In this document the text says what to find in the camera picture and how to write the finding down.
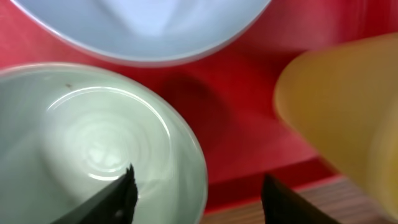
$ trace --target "red tray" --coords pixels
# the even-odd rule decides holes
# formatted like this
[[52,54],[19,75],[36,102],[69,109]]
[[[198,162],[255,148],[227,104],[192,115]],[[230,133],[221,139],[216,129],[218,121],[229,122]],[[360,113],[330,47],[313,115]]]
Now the red tray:
[[237,41],[203,60],[172,68],[131,68],[63,44],[0,0],[0,68],[75,62],[137,80],[187,120],[208,166],[206,210],[257,200],[271,172],[291,187],[333,176],[315,151],[283,127],[272,109],[281,70],[306,50],[398,30],[395,0],[274,0]]

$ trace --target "yellow cup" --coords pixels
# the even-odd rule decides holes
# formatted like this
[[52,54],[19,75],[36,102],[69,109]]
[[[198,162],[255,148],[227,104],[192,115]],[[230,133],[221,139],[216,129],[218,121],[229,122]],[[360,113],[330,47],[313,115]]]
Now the yellow cup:
[[398,220],[398,34],[299,56],[277,82],[275,107]]

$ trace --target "dishware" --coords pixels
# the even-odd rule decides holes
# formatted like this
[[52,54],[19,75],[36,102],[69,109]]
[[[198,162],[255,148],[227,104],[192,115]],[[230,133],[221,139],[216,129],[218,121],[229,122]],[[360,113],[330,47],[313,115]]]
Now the dishware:
[[72,46],[110,62],[163,67],[191,62],[237,37],[270,0],[12,0]]
[[398,39],[305,53],[275,89],[279,116],[398,220]]
[[0,223],[56,220],[134,166],[135,224],[198,223],[199,143],[161,97],[126,77],[68,63],[0,72]]

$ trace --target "bowl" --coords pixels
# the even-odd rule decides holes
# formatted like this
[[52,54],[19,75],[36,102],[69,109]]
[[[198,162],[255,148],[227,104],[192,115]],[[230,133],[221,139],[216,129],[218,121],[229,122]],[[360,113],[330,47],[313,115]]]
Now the bowl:
[[12,0],[92,56],[137,67],[202,58],[237,37],[271,0]]
[[0,72],[0,124],[0,223],[50,223],[130,163],[135,224],[200,220],[207,176],[199,143],[135,81],[67,63],[10,68]]

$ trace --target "brown wood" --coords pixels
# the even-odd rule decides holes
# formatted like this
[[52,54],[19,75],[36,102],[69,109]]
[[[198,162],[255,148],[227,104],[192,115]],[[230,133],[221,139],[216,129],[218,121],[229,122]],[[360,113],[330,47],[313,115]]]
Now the brown wood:
[[[342,224],[390,224],[369,199],[350,181],[332,183],[299,191],[309,202]],[[203,217],[201,224],[264,224],[261,202],[216,212]]]

